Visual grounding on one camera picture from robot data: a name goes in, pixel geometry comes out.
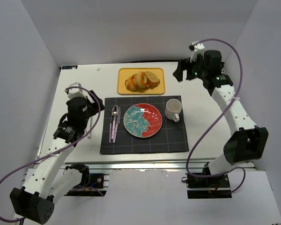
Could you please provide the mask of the orange bagel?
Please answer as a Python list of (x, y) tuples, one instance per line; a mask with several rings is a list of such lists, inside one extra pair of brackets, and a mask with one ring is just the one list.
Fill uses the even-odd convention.
[(138, 72), (136, 75), (136, 82), (138, 86), (144, 87), (147, 85), (148, 78), (144, 72)]

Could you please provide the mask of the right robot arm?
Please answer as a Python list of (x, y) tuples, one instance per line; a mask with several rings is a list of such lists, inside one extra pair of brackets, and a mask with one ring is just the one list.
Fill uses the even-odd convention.
[(231, 78), (222, 71), (220, 51), (208, 50), (194, 53), (192, 57), (179, 60), (173, 76), (178, 82), (183, 80), (186, 71), (187, 80), (200, 79), (209, 95), (220, 107), (228, 123), (231, 138), (223, 147), (223, 153), (207, 163), (202, 177), (222, 176), (233, 168), (246, 162), (260, 159), (268, 139), (268, 130), (259, 127), (245, 111)]

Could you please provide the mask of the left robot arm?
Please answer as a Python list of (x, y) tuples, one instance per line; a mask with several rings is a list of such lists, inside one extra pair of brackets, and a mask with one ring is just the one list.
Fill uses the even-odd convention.
[(11, 191), (10, 199), (17, 215), (44, 225), (61, 197), (73, 187), (86, 184), (89, 168), (80, 163), (71, 165), (64, 175), (55, 178), (77, 143), (86, 137), (89, 119), (105, 109), (94, 91), (89, 91), (90, 97), (83, 92), (78, 87), (66, 90), (67, 113), (60, 118), (44, 159), (21, 188)]

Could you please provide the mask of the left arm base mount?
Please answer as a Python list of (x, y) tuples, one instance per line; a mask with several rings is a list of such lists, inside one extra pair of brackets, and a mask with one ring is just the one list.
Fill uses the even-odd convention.
[(72, 188), (65, 196), (95, 197), (105, 196), (109, 185), (109, 174), (91, 173), (88, 184), (80, 184)]

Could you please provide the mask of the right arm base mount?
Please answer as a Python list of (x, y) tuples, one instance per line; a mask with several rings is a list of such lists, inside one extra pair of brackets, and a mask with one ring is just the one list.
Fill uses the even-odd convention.
[(212, 178), (196, 178), (189, 174), (182, 177), (186, 184), (188, 199), (226, 199), (232, 198), (227, 175)]

